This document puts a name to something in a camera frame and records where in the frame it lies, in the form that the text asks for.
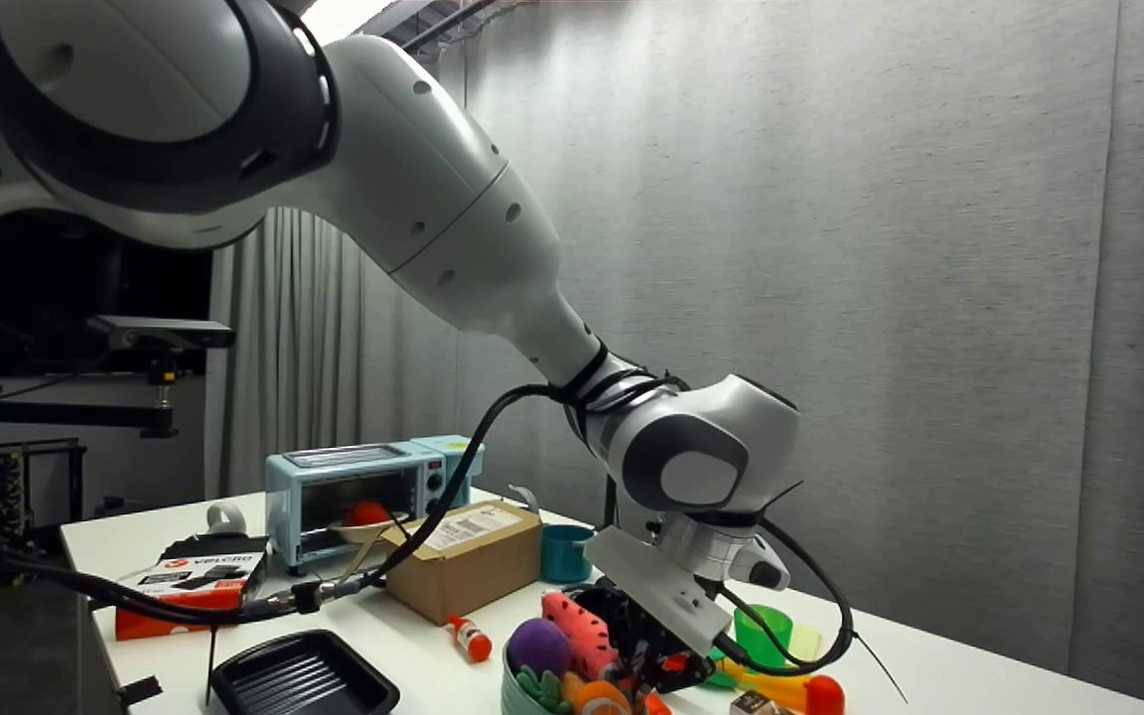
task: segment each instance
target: blue object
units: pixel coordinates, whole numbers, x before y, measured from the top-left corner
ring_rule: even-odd
[[[311,568],[352,553],[334,524],[344,524],[357,499],[377,499],[383,512],[406,512],[413,519],[434,512],[446,499],[464,446],[464,438],[446,432],[266,457],[266,538],[275,553],[284,568]],[[467,499],[480,462],[485,446],[467,466],[451,508]]]
[[[548,585],[585,585],[589,581],[589,556],[585,539],[594,538],[579,524],[542,524],[538,530],[538,581]]]

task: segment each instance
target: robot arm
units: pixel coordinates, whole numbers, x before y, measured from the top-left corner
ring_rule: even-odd
[[[448,324],[509,338],[566,393],[579,442],[663,512],[593,561],[692,649],[709,585],[779,556],[794,405],[728,376],[680,389],[614,356],[556,290],[556,230],[492,138],[402,48],[316,48],[266,0],[0,0],[0,213],[63,208],[158,248],[221,248],[311,212]]]

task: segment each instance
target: cup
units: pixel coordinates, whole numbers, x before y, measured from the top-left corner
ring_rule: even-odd
[[[786,649],[794,636],[794,621],[779,609],[750,602],[750,613],[775,632],[775,640]],[[734,613],[734,645],[761,669],[781,669],[781,653],[761,632],[761,622],[750,621],[742,609]]]
[[[585,539],[594,538],[579,524],[542,524],[538,530],[538,581],[548,585],[585,585],[589,581],[589,556]]]

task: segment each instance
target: cable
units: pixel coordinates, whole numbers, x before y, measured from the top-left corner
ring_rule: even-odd
[[[855,613],[851,613],[840,588],[839,588],[839,585],[820,571],[820,564],[819,564],[794,538],[786,538],[779,524],[761,519],[761,530],[765,530],[786,553],[794,553],[794,556],[812,571],[812,581],[835,597],[835,602],[839,602],[839,613],[840,613],[839,640],[835,640],[819,661],[798,661],[798,657],[789,657],[789,653],[779,645],[779,636],[765,626],[765,621],[761,621],[753,609],[745,609],[745,602],[724,585],[724,597],[728,597],[742,616],[750,616],[750,621],[765,632],[765,640],[775,645],[775,653],[781,653],[781,661],[789,661],[794,669],[753,663],[728,632],[724,632],[716,645],[728,653],[728,661],[734,661],[734,663],[742,663],[742,669],[750,669],[750,673],[761,673],[761,674],[811,674],[811,673],[819,673],[819,669],[839,663],[839,661],[851,653],[851,645],[856,640],[856,632],[855,632]]]
[[[614,524],[614,477],[613,471],[602,471],[602,530],[613,530]]]
[[[613,416],[613,412],[634,405],[639,396],[650,396],[663,387],[667,380],[659,380],[648,371],[631,367],[631,371],[614,371],[614,372],[598,376],[579,396],[566,396],[566,389],[558,389],[558,403],[566,405],[573,432],[585,442],[585,416]]]
[[[409,519],[389,519],[389,524],[398,524],[398,530],[402,530],[402,538],[409,539],[409,530],[406,530]]]
[[[217,622],[211,622],[205,696],[213,693],[213,653],[217,653]]]
[[[140,613],[140,616],[149,616],[149,621],[172,621],[172,622],[203,622],[203,626],[221,626],[221,622],[250,622],[250,621],[271,621],[271,616],[289,616],[289,613],[315,613],[321,600],[334,600],[334,597],[350,597],[350,593],[361,593],[368,585],[383,585],[383,577],[391,568],[402,568],[427,538],[434,530],[448,515],[448,503],[458,499],[460,485],[464,485],[464,471],[472,466],[472,457],[480,454],[492,421],[513,405],[513,403],[525,403],[525,396],[556,396],[552,387],[521,387],[521,389],[509,389],[499,393],[489,412],[480,416],[476,432],[467,438],[451,477],[448,477],[448,487],[439,497],[439,508],[427,512],[422,519],[422,530],[402,543],[391,550],[374,571],[357,577],[357,581],[338,581],[338,585],[293,585],[289,593],[275,593],[271,600],[256,600],[256,602],[242,602],[242,609],[226,609],[226,613],[195,613],[195,609],[178,609],[178,602],[161,602],[161,600],[149,600],[133,588],[124,588],[115,581],[97,581],[97,577],[87,577],[87,571],[66,571],[66,568],[56,568],[56,564],[45,564],[45,561],[30,561],[30,556],[19,556],[13,550],[0,550],[0,564],[3,568],[15,568],[15,571],[26,571],[26,577],[41,577],[41,581],[56,581],[70,593],[82,593],[97,602],[115,602],[115,609],[127,609],[127,613]]]
[[[374,588],[374,585],[383,585],[383,577],[389,577],[391,568],[402,568],[402,564],[427,539],[427,532],[448,515],[448,503],[458,499],[458,494],[460,494],[460,485],[464,485],[464,471],[467,471],[472,457],[480,454],[492,421],[495,421],[513,403],[525,403],[525,396],[558,403],[558,389],[552,389],[552,387],[516,387],[516,389],[499,393],[499,396],[489,405],[489,412],[480,416],[476,432],[467,438],[467,446],[464,446],[464,454],[460,454],[460,462],[458,462],[458,467],[451,467],[451,477],[448,477],[448,487],[446,487],[446,497],[439,497],[439,508],[427,512],[427,515],[422,519],[422,530],[418,530],[406,543],[398,543],[374,571],[366,571],[366,577],[357,577],[357,581],[338,581],[338,585],[331,585],[331,588],[325,588],[331,600],[334,600],[334,597],[366,593],[366,588]]]

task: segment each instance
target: tabletop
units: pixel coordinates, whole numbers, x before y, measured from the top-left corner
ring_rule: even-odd
[[[158,553],[190,532],[205,532],[205,508],[235,503],[242,508],[250,532],[262,532],[266,497],[226,497],[108,519],[63,524],[66,556],[78,571],[94,577],[131,577],[158,561]],[[538,588],[529,585],[467,621],[485,626],[495,645],[533,616],[538,616]],[[765,593],[738,585],[750,602],[781,609],[798,626],[831,636],[839,626],[839,609],[806,593]],[[1015,663],[945,636],[929,636],[869,613],[855,613],[863,640],[891,663],[904,698],[876,673],[876,663],[855,645],[831,674],[846,687],[846,715],[1144,715],[1141,698],[1104,693],[1032,663]],[[115,681],[127,687],[133,681],[158,681],[161,696],[133,703],[133,715],[186,715],[205,703],[205,661],[211,632],[173,632],[158,640],[115,640],[109,609],[91,613],[97,645],[109,661]],[[331,626],[350,649],[357,649],[383,681],[402,687],[398,715],[439,715],[439,710],[499,710],[504,663],[464,663],[446,626],[426,622],[383,593],[361,593],[352,600],[325,602],[315,616],[282,616],[242,626],[221,626],[213,640],[213,663],[289,636]],[[724,693],[676,693],[667,696],[672,710],[730,710]]]

